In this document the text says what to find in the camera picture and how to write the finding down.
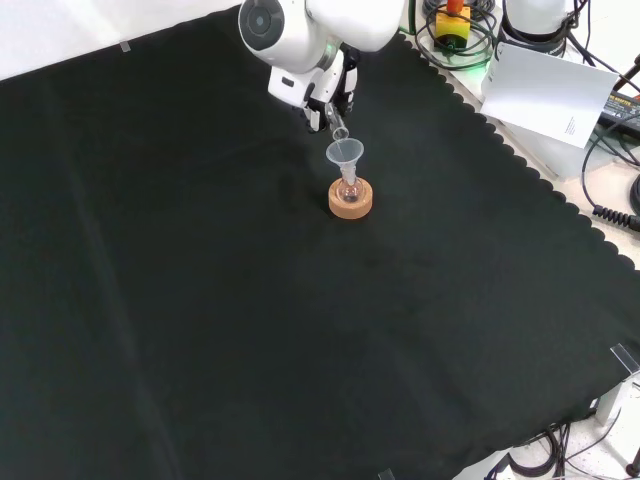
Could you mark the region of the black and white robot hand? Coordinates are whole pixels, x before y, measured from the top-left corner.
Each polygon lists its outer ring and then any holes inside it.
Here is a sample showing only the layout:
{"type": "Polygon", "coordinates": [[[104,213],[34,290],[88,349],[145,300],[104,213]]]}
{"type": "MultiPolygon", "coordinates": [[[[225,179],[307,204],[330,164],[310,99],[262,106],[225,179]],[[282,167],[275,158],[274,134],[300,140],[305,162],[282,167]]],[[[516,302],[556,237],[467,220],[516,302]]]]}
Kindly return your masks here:
{"type": "Polygon", "coordinates": [[[349,137],[344,118],[351,112],[358,80],[361,53],[351,47],[333,47],[332,63],[323,70],[314,67],[304,74],[293,74],[273,67],[268,92],[301,112],[311,133],[330,130],[333,140],[349,137]]]}

